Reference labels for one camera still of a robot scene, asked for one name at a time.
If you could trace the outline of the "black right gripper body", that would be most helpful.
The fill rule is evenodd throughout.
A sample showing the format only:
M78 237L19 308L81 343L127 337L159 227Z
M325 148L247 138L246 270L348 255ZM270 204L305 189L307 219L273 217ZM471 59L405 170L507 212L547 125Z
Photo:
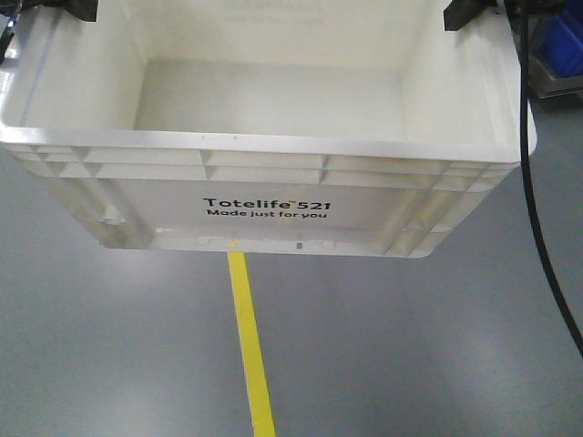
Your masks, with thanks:
M582 15L582 2L580 0L504 0L501 4L505 7L509 18L519 18L522 13L522 5L526 4L528 15Z

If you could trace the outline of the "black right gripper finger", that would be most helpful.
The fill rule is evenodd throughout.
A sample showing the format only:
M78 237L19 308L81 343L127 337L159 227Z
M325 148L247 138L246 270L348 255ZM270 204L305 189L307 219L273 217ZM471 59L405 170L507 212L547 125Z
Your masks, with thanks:
M488 7L496 7L496 1L452 0L443 11L444 30L446 32L459 31Z

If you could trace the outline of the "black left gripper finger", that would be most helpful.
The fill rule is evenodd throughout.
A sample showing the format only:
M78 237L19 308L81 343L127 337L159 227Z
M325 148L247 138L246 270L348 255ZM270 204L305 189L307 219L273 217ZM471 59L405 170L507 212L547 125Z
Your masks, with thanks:
M84 22L97 21L98 0L53 0L44 1L42 5L61 8Z

